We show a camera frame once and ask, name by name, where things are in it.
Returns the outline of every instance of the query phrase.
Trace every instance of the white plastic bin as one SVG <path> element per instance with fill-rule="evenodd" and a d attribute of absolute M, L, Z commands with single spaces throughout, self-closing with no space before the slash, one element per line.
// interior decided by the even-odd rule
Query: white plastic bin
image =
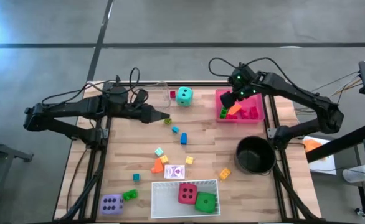
<path fill-rule="evenodd" d="M 215 194 L 217 202 L 214 213 L 200 212 L 195 210 L 195 205 L 179 203 L 180 184 L 194 184 L 198 192 Z M 152 182 L 151 218 L 206 217 L 220 214 L 217 180 Z"/>

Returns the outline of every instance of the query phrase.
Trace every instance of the green dice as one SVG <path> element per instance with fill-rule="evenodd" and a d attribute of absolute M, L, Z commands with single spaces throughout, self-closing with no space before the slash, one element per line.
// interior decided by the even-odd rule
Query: green dice
<path fill-rule="evenodd" d="M 223 107 L 220 112 L 220 119 L 225 119 L 225 117 L 227 116 L 227 112 L 228 110 Z"/>
<path fill-rule="evenodd" d="M 123 193 L 123 199 L 125 199 L 125 201 L 131 200 L 133 198 L 136 198 L 138 195 L 137 190 L 133 189 L 133 190 L 129 190 L 125 193 Z"/>
<path fill-rule="evenodd" d="M 198 192 L 195 209 L 201 212 L 213 213 L 216 209 L 216 195 L 206 192 Z"/>

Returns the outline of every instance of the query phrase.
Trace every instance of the wooden table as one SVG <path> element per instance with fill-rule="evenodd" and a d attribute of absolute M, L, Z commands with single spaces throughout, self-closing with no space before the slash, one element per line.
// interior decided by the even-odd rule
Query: wooden table
<path fill-rule="evenodd" d="M 149 91 L 147 103 L 158 110 L 167 106 L 165 90 L 146 89 Z M 121 194 L 131 189 L 137 189 L 139 196 L 137 199 L 125 202 L 123 214 L 120 216 L 103 216 L 98 209 L 97 222 L 280 221 L 272 174 L 268 176 L 243 174 L 235 168 L 233 159 L 235 147 L 242 138 L 246 136 L 266 138 L 264 124 L 217 123 L 214 109 L 216 87 L 193 87 L 192 89 L 194 90 L 192 106 L 181 107 L 171 100 L 170 107 L 161 110 L 171 115 L 173 125 L 178 126 L 180 132 L 187 133 L 187 146 L 180 145 L 180 135 L 172 134 L 171 126 L 165 125 L 163 121 L 143 124 L 135 120 L 112 119 L 101 196 Z M 99 94 L 99 91 L 90 88 L 85 91 L 84 97 Z M 276 97 L 275 101 L 281 125 L 297 124 L 292 102 L 282 97 Z M 273 123 L 272 116 L 269 115 L 269 117 L 270 123 Z M 90 128 L 90 123 L 84 118 L 79 118 L 77 125 Z M 186 166 L 186 180 L 217 179 L 218 174 L 225 167 L 232 171 L 225 181 L 219 181 L 220 216 L 150 219 L 151 183 L 167 181 L 163 178 L 163 173 L 152 174 L 150 171 L 156 158 L 154 150 L 158 147 L 161 147 L 168 156 L 170 164 L 185 164 L 186 156 L 194 158 L 193 165 Z M 85 145 L 81 141 L 72 143 L 54 218 L 60 218 L 66 212 L 66 198 L 71 178 L 84 150 Z M 320 209 L 303 147 L 290 144 L 287 157 L 295 191 L 305 205 L 320 217 Z M 83 189 L 88 158 L 89 153 L 86 152 L 72 186 L 69 206 L 74 203 Z M 139 183 L 133 182 L 133 174 L 141 174 Z M 285 191 L 283 193 L 285 206 L 290 214 L 288 196 Z M 87 217 L 91 211 L 92 195 L 93 190 L 88 198 Z"/>

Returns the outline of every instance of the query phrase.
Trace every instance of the lavender dice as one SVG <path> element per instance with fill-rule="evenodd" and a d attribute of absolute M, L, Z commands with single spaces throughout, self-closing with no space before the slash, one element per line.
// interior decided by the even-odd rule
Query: lavender dice
<path fill-rule="evenodd" d="M 121 215 L 123 213 L 123 197 L 121 195 L 104 195 L 101 198 L 102 215 Z"/>

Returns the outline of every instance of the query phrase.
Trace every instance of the concrete floor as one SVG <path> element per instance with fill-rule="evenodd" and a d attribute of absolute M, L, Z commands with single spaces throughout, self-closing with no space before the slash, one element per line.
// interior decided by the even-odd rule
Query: concrete floor
<path fill-rule="evenodd" d="M 2 0 L 0 43 L 95 43 L 107 2 Z M 365 0 L 116 0 L 104 42 L 365 42 Z M 23 111 L 46 96 L 80 88 L 93 53 L 90 48 L 0 49 L 0 142 L 35 154 L 31 163 L 15 161 L 2 193 L 0 223 L 51 220 L 70 141 L 49 131 L 24 130 Z M 116 74 L 126 80 L 134 66 L 142 80 L 214 80 L 218 77 L 207 71 L 212 57 L 237 64 L 265 56 L 298 86 L 312 89 L 358 70 L 365 47 L 102 49 L 94 80 Z M 223 64 L 214 69 L 231 72 Z M 253 69 L 277 72 L 266 62 Z M 329 95 L 346 81 L 321 92 Z M 340 108 L 345 120 L 336 137 L 365 125 L 365 97 L 357 89 L 345 92 Z M 324 218 L 365 223 L 353 213 L 361 205 L 357 188 L 317 180 L 315 188 Z"/>

